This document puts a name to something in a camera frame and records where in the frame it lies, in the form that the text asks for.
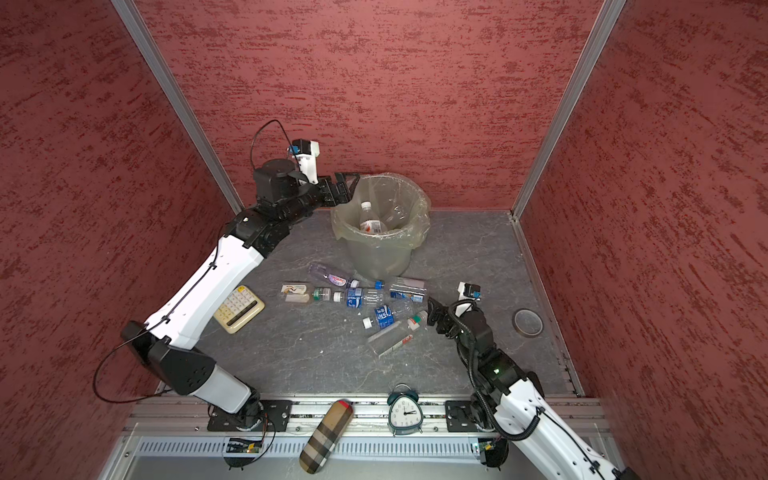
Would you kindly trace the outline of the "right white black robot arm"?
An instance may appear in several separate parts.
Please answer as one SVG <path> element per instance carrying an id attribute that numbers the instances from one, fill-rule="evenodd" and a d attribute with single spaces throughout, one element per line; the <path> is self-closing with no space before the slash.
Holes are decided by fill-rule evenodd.
<path id="1" fill-rule="evenodd" d="M 473 299 L 450 305 L 428 299 L 428 320 L 456 342 L 482 415 L 477 424 L 512 442 L 547 479 L 637 479 L 583 441 L 550 407 L 531 372 L 497 347 Z"/>

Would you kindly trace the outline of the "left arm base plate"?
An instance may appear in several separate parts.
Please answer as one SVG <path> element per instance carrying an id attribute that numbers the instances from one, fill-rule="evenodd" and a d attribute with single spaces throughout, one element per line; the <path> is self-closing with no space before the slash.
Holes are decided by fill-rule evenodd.
<path id="1" fill-rule="evenodd" d="M 241 410 L 228 413 L 209 405 L 209 432 L 242 432 L 249 434 L 258 431 L 285 432 L 290 419 L 293 402 L 290 400 L 249 400 Z"/>

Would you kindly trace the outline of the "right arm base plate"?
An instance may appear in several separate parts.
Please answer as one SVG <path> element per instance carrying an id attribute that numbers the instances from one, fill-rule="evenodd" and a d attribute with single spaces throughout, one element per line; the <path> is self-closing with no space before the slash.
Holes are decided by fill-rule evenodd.
<path id="1" fill-rule="evenodd" d="M 444 403 L 450 433 L 493 433 L 495 428 L 477 400 L 448 400 Z"/>

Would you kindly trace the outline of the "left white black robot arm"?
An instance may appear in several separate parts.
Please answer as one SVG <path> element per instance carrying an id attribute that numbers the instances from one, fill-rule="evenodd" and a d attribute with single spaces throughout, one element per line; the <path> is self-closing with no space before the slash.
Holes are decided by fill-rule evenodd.
<path id="1" fill-rule="evenodd" d="M 336 173 L 310 181 L 296 162 L 273 159 L 254 172 L 256 203 L 223 229 L 211 255 L 183 287 L 144 323 L 129 322 L 121 336 L 139 362 L 175 393 L 212 406 L 239 430 L 266 424 L 257 390 L 196 347 L 229 294 L 318 208 L 346 204 L 360 180 Z"/>

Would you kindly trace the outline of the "blue label crushed bottle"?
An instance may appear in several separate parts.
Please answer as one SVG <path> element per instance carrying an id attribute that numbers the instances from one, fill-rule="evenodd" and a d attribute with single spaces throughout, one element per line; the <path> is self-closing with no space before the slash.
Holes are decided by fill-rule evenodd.
<path id="1" fill-rule="evenodd" d="M 372 313 L 362 320 L 367 331 L 378 331 L 393 325 L 396 321 L 407 320 L 415 313 L 414 303 L 410 300 L 393 300 L 375 307 Z"/>

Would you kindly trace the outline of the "green cap square bottle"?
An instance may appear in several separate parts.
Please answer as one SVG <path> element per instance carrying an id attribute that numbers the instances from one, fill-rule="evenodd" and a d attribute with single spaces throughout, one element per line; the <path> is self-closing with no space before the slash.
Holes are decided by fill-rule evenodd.
<path id="1" fill-rule="evenodd" d="M 427 321 L 427 318 L 428 312 L 421 310 L 407 320 L 396 321 L 369 337 L 367 345 L 378 358 L 389 355 L 409 343 L 414 338 L 416 331 Z"/>

